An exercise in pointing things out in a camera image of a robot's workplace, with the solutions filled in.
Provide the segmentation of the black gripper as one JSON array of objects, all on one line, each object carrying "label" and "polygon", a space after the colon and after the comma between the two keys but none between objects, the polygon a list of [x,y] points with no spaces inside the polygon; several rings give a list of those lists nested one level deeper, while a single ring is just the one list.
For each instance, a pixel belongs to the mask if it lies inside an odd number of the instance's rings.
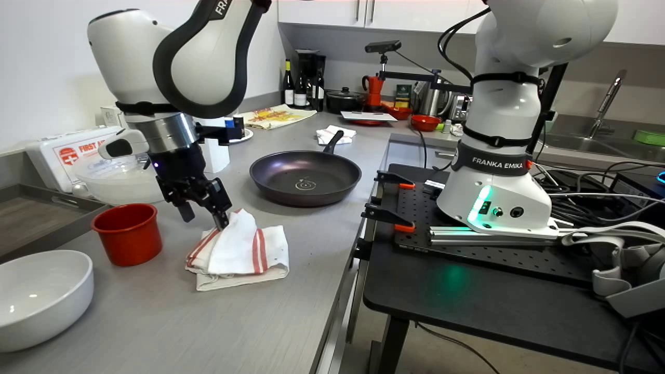
[{"label": "black gripper", "polygon": [[196,218],[192,201],[204,204],[219,228],[229,224],[231,198],[220,178],[208,181],[205,159],[197,143],[150,155],[159,192],[172,201],[184,222]]}]

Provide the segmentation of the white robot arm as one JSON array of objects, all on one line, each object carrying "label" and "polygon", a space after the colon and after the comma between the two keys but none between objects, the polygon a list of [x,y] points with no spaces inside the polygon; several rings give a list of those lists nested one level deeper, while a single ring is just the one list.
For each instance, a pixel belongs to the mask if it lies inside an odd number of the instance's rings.
[{"label": "white robot arm", "polygon": [[[197,0],[167,30],[139,8],[87,22],[98,68],[126,124],[139,133],[164,200],[229,222],[220,181],[204,176],[197,119],[235,113],[248,89],[252,38],[272,0]],[[471,105],[437,200],[448,218],[488,232],[554,231],[551,198],[528,174],[541,114],[539,71],[584,56],[611,32],[618,0],[485,0],[476,32]]]}]

